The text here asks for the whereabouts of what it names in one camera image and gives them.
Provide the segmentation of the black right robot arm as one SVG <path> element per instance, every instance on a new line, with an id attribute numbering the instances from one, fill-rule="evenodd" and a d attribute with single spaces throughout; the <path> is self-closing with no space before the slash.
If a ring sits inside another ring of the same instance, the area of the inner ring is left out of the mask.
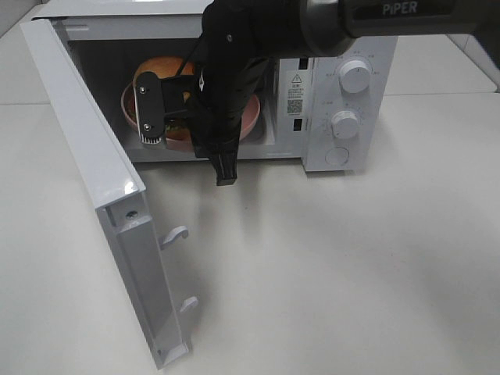
<path id="1" fill-rule="evenodd" d="M 271 58 L 334 57 L 357 38 L 471 34 L 499 60 L 496 1 L 214 1 L 202 14 L 197 45 L 206 56 L 192 75 L 141 73 L 134 81 L 137 130 L 158 144 L 182 119 L 195 155 L 208 159 L 219 186 L 237 178 L 241 118 Z"/>

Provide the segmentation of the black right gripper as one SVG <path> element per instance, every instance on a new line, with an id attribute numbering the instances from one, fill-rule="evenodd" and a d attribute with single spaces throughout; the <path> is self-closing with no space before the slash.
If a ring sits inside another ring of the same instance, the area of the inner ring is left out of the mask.
<path id="1" fill-rule="evenodd" d="M 233 185 L 238 178 L 242 116 L 267 63 L 260 58 L 242 66 L 228 62 L 197 66 L 183 61 L 176 76 L 161 79 L 162 88 L 155 73 L 139 74 L 134 96 L 141 142 L 160 144 L 166 125 L 184 120 L 195 155 L 209 159 L 216 172 L 216 185 Z"/>

